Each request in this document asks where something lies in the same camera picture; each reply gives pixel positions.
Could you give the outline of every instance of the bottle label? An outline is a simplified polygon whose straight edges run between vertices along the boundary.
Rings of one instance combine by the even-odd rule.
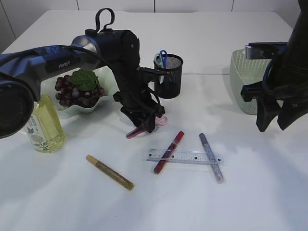
[[[25,126],[25,131],[38,151],[49,151],[48,142],[44,136],[43,130],[39,124],[39,120],[35,115],[32,115]]]

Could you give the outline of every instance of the green leaf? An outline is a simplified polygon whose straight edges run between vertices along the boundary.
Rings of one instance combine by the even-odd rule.
[[[89,82],[89,83],[78,86],[78,88],[81,91],[93,90],[94,88],[96,88],[96,83],[95,82]]]
[[[94,83],[96,85],[97,77],[93,71],[78,70],[72,76],[69,76],[67,80],[80,89],[80,86],[87,85],[87,84],[89,84],[89,86],[94,86],[93,84],[90,84],[90,83]]]

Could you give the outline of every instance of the marker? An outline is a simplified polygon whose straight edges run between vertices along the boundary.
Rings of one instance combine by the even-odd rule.
[[[200,137],[202,146],[204,148],[204,151],[206,152],[208,160],[211,163],[217,163],[216,158],[215,158],[215,156],[214,156],[214,154],[212,152],[212,149],[211,149],[210,145],[207,142],[207,139],[206,139],[205,135],[203,133],[200,133],[199,137]],[[210,164],[210,165],[212,167],[212,170],[213,170],[216,182],[218,184],[223,183],[225,180],[224,180],[224,177],[223,177],[223,175],[222,175],[222,173],[220,171],[220,168],[219,168],[218,164]]]
[[[170,146],[168,147],[162,158],[170,158],[171,154],[174,152],[174,150],[176,149],[178,143],[181,141],[183,136],[184,132],[180,131],[174,138],[173,142],[170,144]],[[156,167],[154,168],[154,174],[159,174],[167,162],[168,162],[167,160],[160,160],[156,165]]]
[[[110,167],[107,165],[103,164],[101,161],[97,160],[91,155],[87,155],[86,159],[96,166],[100,171],[105,173],[107,176],[111,177],[114,179],[116,182],[118,182],[120,185],[125,187],[127,190],[132,190],[134,188],[134,184],[130,182],[128,179],[122,177],[120,174],[118,174],[116,171],[112,170]]]

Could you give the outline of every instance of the bottle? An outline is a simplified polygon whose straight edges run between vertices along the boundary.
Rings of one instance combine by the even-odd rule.
[[[48,95],[42,94],[41,100],[35,103],[25,131],[39,152],[53,153],[63,145],[65,133],[53,101]]]

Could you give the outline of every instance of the black mesh pencil cup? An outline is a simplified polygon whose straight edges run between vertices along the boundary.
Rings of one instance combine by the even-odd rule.
[[[167,55],[166,68],[161,68],[156,62],[154,62],[155,70],[170,73],[168,76],[161,76],[157,81],[155,81],[154,91],[159,97],[163,99],[172,99],[179,95],[181,89],[182,68],[182,58],[174,54]]]

